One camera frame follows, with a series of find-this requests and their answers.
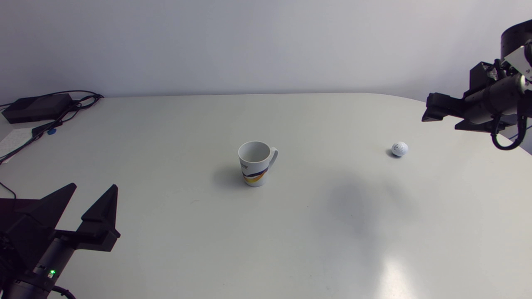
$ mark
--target table surface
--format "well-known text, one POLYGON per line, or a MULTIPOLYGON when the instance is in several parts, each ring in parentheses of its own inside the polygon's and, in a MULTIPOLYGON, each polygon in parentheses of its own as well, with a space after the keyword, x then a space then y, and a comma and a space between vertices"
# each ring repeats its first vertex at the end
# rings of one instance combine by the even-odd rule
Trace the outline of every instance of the table surface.
POLYGON ((122 237, 76 251, 57 283, 79 299, 531 298, 530 155, 456 118, 422 123, 424 109, 376 94, 106 98, 0 181, 21 198, 75 182, 69 230, 118 185, 122 237), (249 140, 279 149, 259 188, 239 170, 249 140))

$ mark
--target white wall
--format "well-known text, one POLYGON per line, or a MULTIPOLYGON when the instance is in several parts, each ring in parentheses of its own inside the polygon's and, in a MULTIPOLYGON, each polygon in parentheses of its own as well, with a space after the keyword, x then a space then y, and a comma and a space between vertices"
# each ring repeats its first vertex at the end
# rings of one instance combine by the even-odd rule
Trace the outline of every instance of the white wall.
POLYGON ((0 103, 105 96, 375 92, 461 96, 532 2, 2 0, 0 103))

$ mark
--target golf ball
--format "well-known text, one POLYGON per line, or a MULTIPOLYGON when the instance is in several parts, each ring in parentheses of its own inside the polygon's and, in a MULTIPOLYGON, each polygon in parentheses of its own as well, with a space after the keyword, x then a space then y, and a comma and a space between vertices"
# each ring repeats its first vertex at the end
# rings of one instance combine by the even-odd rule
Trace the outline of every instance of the golf ball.
POLYGON ((396 156, 404 156, 408 152, 408 146, 404 142, 394 143, 392 145, 392 153, 396 156))

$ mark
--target mug handle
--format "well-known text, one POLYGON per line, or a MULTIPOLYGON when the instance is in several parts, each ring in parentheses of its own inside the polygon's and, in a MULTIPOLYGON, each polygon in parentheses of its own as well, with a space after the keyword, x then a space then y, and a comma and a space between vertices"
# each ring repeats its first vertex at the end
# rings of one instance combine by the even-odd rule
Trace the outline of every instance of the mug handle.
POLYGON ((268 168, 271 168, 271 166, 275 162, 275 159, 277 159, 277 154, 279 153, 279 151, 273 146, 271 147, 271 151, 273 152, 273 155, 272 155, 272 158, 270 160, 270 165, 268 166, 268 168))

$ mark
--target white mug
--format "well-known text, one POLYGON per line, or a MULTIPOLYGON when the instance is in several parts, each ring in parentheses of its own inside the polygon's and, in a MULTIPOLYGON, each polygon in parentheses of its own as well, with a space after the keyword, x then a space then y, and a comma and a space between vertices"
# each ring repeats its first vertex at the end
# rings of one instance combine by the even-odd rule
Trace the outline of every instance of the white mug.
POLYGON ((279 151, 264 142, 250 141, 240 146, 238 157, 246 184, 259 187, 266 183, 268 170, 271 168, 279 151))

